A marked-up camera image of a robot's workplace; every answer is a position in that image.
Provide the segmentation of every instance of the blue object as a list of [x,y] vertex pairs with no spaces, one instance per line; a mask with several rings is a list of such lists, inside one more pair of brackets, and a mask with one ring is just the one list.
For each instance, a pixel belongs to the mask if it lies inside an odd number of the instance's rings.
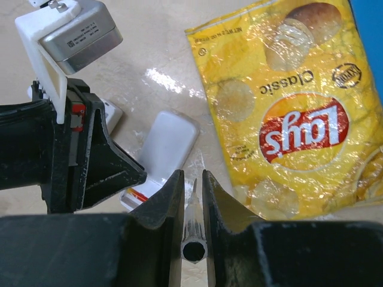
[[383,103],[383,0],[349,0]]

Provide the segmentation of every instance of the red label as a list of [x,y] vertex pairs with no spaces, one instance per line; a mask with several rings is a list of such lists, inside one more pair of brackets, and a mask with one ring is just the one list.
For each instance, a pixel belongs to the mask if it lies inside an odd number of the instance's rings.
[[336,99],[319,109],[292,111],[262,124],[260,148],[268,162],[307,149],[329,148],[347,137],[349,120]]

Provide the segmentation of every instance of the potato chip bag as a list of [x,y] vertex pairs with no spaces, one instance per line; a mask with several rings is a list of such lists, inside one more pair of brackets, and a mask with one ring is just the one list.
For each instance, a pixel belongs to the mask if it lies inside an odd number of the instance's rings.
[[347,0],[259,0],[186,34],[242,204],[276,220],[381,202],[382,106]]

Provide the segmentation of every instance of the white plastic object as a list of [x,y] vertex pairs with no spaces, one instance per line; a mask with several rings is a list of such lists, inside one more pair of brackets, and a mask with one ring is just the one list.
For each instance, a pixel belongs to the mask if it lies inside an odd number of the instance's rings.
[[101,99],[101,101],[105,105],[105,119],[107,120],[108,132],[111,133],[121,119],[123,111],[110,100]]
[[190,120],[169,111],[160,112],[138,157],[148,173],[147,181],[123,190],[121,204],[132,211],[158,192],[173,172],[182,168],[198,135],[199,129]]
[[[30,3],[39,6],[37,0]],[[37,78],[56,109],[57,123],[63,124],[67,79],[61,68],[38,43],[41,38],[76,18],[81,11],[77,1],[62,0],[60,3],[66,4],[68,9],[60,13],[57,9],[45,7],[16,18],[15,24]]]
[[27,93],[27,95],[28,95],[28,98],[29,98],[30,100],[32,100],[32,93],[33,93],[33,91],[32,91],[32,87],[31,87],[31,86],[28,87],[26,93]]

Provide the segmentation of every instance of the white bracket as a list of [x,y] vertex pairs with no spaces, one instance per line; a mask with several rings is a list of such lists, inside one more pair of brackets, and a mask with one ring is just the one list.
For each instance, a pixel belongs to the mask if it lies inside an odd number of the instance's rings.
[[[29,2],[38,7],[42,1]],[[15,24],[37,78],[56,109],[57,123],[63,124],[67,79],[61,68],[39,44],[41,38],[69,23],[81,11],[80,4],[75,0],[62,0],[60,3],[65,4],[68,9],[59,12],[57,9],[45,7],[16,18]]]

